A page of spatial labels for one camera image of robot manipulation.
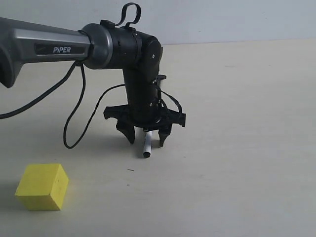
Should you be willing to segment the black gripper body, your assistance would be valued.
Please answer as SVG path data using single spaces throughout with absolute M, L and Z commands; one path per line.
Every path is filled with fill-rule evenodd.
M 146 131 L 165 129 L 167 126 L 173 124 L 185 127 L 186 124 L 185 113 L 180 113 L 171 109 L 167 110 L 165 107 L 161 107 L 154 118 L 146 122 L 137 121 L 133 118 L 128 105 L 106 107 L 103 115 L 105 119 L 114 118 Z

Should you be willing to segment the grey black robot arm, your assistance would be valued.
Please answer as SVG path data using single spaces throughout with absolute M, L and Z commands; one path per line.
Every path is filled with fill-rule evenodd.
M 130 143 L 135 128 L 158 131 L 164 145 L 172 126 L 184 126 L 186 115 L 173 111 L 162 100 L 159 73 L 163 48 L 159 40 L 129 25 L 116 27 L 102 20 L 79 31 L 0 20 L 0 81 L 10 88 L 24 64 L 72 61 L 73 67 L 93 70 L 121 69 L 126 90 L 126 105 L 106 107 L 104 118 L 117 120 L 116 128 Z

